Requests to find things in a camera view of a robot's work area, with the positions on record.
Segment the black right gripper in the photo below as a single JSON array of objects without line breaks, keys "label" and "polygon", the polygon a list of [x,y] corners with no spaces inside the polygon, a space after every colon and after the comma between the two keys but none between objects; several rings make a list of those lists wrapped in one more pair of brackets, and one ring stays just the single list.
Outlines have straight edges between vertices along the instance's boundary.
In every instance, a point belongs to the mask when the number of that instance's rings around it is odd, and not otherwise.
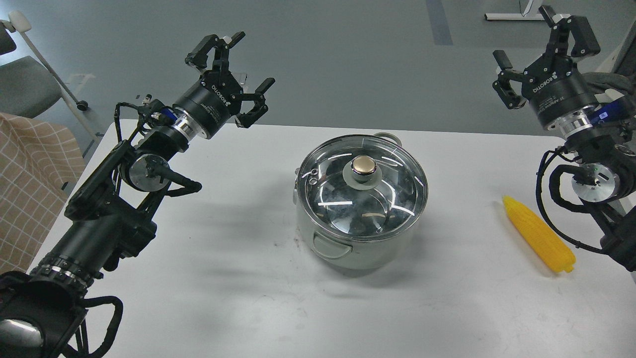
[{"label": "black right gripper", "polygon": [[[552,131],[555,120],[578,111],[590,113],[598,106],[571,58],[593,57],[601,48],[585,16],[558,14],[551,6],[540,6],[538,12],[551,28],[544,56],[520,72],[513,69],[504,50],[494,50],[499,71],[492,87],[507,109],[520,109],[529,102],[541,127]],[[511,82],[522,84],[522,95]]]}]

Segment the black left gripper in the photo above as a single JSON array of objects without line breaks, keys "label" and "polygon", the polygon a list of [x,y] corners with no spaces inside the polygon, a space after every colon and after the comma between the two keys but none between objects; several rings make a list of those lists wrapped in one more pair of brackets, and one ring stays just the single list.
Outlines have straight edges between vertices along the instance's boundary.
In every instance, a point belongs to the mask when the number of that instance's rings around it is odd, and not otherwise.
[{"label": "black left gripper", "polygon": [[[254,93],[243,93],[243,87],[229,72],[229,53],[246,36],[243,31],[230,37],[205,36],[185,57],[185,64],[201,75],[172,108],[188,115],[198,125],[198,136],[209,140],[232,117],[238,128],[250,128],[267,111],[264,94],[276,80],[264,79]],[[251,101],[250,111],[240,113],[241,103]]]}]

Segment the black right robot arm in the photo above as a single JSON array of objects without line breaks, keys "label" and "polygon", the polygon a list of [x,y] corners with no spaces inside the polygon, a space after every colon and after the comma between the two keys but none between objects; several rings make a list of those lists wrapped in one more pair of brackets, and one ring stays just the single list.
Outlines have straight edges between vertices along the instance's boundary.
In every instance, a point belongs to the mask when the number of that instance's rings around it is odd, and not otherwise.
[{"label": "black right robot arm", "polygon": [[628,146],[635,132],[634,101],[614,89],[595,93],[579,72],[578,61],[600,53],[586,17],[558,14],[543,5],[538,12],[551,30],[545,51],[518,71],[506,52],[495,50],[499,73],[493,89],[508,109],[531,105],[543,129],[556,129],[565,140],[563,146],[545,152],[537,174],[535,196],[548,226],[554,228],[542,200],[543,177],[555,157],[574,154],[551,172],[550,197],[570,212],[591,215],[604,235],[600,247],[558,235],[634,272],[636,213],[617,208],[621,199],[635,192],[635,152]]}]

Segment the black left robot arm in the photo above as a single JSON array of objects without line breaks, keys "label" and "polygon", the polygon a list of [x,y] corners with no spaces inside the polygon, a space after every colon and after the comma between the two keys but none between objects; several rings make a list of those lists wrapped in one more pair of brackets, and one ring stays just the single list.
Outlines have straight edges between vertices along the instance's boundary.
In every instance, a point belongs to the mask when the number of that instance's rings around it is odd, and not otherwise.
[{"label": "black left robot arm", "polygon": [[202,189],[168,162],[230,118],[248,128],[268,111],[264,95],[275,80],[247,93],[230,71],[230,50],[244,37],[205,36],[184,59],[198,81],[173,105],[151,95],[141,105],[116,104],[117,145],[69,200],[70,229],[30,273],[1,275],[3,358],[102,358],[111,349],[123,302],[87,298],[88,289],[155,238],[153,217],[165,197]]}]

